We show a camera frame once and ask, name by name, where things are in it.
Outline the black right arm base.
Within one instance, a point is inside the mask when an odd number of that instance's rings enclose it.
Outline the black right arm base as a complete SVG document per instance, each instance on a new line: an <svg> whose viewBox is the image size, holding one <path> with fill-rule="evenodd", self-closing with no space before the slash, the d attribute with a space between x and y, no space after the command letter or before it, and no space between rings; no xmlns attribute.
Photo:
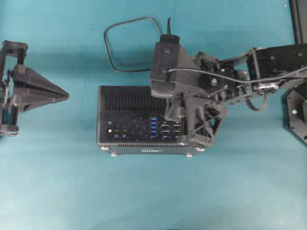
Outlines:
<svg viewBox="0 0 307 230"><path fill-rule="evenodd" d="M284 97L285 117L288 130L305 145L307 144L307 84L289 90Z"/></svg>

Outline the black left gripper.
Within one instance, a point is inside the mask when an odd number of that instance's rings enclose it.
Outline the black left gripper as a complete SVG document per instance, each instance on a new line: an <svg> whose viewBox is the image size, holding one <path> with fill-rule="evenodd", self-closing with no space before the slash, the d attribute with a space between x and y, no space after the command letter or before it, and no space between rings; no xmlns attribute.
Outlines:
<svg viewBox="0 0 307 230"><path fill-rule="evenodd" d="M48 79L24 66L28 46L25 43L3 41L0 50L0 135L15 137L19 128L19 112L65 101L69 94ZM13 70L5 71L6 57L17 59Z"/></svg>

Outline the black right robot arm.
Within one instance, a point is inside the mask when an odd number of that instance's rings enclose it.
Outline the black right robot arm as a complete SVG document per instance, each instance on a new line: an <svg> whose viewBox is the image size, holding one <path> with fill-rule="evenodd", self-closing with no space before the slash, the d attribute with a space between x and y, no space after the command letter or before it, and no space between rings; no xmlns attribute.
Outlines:
<svg viewBox="0 0 307 230"><path fill-rule="evenodd" d="M263 111L279 89L307 89L307 46L251 48L226 60L180 45L167 46L157 77L167 101L165 119L180 122L178 140L195 148L211 146L227 114L227 104L246 103Z"/></svg>

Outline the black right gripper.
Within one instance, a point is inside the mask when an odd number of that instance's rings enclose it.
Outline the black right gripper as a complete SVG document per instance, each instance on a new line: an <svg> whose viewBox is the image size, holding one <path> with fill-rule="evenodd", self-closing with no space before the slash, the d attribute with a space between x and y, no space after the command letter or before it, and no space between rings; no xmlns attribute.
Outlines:
<svg viewBox="0 0 307 230"><path fill-rule="evenodd" d="M211 147L226 115L221 105L247 92L247 73L235 70L230 60L203 53L190 56L182 51L182 77L185 91L167 99L165 120L180 121L180 142L190 147Z"/></svg>

